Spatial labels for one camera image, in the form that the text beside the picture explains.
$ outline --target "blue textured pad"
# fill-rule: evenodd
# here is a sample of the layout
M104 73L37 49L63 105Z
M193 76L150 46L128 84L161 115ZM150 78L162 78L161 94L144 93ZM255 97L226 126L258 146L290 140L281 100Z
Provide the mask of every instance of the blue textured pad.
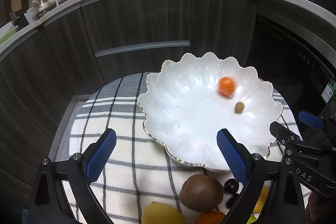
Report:
M223 129L217 133L217 145L235 179L245 186L248 181L246 164L225 135Z
M87 183L90 184L98 180L105 164L107 163L107 160L116 146L116 143L116 133L114 130L111 130L86 165Z
M307 126L310 126L316 130L324 129L323 120L320 117L306 111L299 112L299 121L305 123Z

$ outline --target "bolt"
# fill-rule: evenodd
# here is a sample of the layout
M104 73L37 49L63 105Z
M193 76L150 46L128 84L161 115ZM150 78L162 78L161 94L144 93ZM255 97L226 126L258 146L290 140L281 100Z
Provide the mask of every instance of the bolt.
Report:
M252 158L254 158L255 160L260 160L261 159L261 155L258 153L253 153L252 154Z
M73 158L74 160L79 160L79 159L81 158L81 156L82 156L81 153L75 153L75 154L72 155L72 158Z
M49 159L48 158L44 158L43 160L42 160L42 164L43 165L47 165L49 163Z
M287 164L292 164L292 160L289 159L289 158L285 158L285 163L287 163Z

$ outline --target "blue gripper pad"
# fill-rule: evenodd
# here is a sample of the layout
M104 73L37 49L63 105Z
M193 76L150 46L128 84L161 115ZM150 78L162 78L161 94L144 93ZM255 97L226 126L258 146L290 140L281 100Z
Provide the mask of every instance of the blue gripper pad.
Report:
M117 136L115 131L108 128L105 130L103 135L100 136L96 143L90 145L94 145L94 150L92 149L93 155L86 163L85 180L88 184L98 180L105 164L116 146L116 143Z
M307 126L310 126L316 130L323 130L324 129L324 123L323 120L309 112L306 111L300 111L299 112L299 121L305 123Z
M235 179L245 186L248 181L247 166L236 149L239 144L227 129L221 129L218 131L217 145L222 152L226 163L229 165Z

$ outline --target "tablecloth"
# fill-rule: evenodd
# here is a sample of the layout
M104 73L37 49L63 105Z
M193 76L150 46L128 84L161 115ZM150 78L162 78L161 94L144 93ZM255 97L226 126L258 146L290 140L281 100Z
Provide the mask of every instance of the tablecloth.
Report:
M106 128L113 128L117 134L117 145L98 181L90 185L112 221L115 224L141 223L143 210L156 201L176 208L185 224L194 224L199 213L188 209L179 200L179 192L187 178L206 174L224 184L233 176L232 173L214 173L183 166L149 138L142 127L145 116L136 100L139 94L146 92L147 74L118 79L100 89L83 105L72 125L69 156L83 152L90 143L97 141ZM276 90L273 97L283 104L279 123L299 133L285 100ZM283 149L279 143L273 143L268 160L279 159ZM69 183L63 182L63 185L76 219L86 223ZM302 191L306 202L310 191L303 186ZM229 198L230 195L224 195L216 210L227 213L225 202Z

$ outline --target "small bowl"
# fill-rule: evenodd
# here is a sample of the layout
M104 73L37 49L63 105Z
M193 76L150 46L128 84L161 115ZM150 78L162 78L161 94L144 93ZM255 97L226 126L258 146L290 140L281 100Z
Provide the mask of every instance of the small bowl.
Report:
M225 76L236 83L230 98L217 91ZM146 84L147 92L138 97L146 116L143 128L177 162L229 171L216 140L222 128L250 153L269 155L274 140L269 125L283 106L273 100L272 84L259 80L255 68L242 68L234 57L221 60L212 52L201 58L187 53L177 63L164 61L160 73L148 74ZM237 102L245 105L241 114L234 111Z

